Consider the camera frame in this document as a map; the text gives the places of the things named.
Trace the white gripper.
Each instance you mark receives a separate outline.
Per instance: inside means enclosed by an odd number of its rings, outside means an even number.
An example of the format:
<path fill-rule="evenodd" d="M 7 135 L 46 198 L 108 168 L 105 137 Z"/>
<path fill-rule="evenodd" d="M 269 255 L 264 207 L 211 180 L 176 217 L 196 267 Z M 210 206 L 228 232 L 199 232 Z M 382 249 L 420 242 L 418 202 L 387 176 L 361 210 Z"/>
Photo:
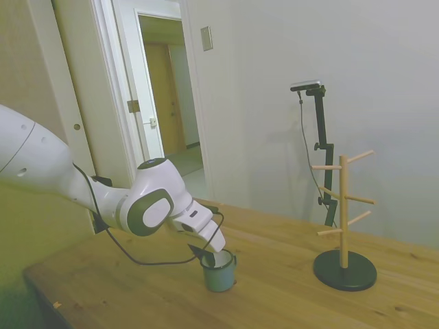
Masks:
<path fill-rule="evenodd" d="M 224 249 L 226 241 L 209 208 L 193 199 L 182 212 L 168 217 L 165 226 L 173 237 L 188 245 L 198 260 L 206 252 L 211 252 L 214 253 L 214 265 L 222 265 L 220 251 Z"/>

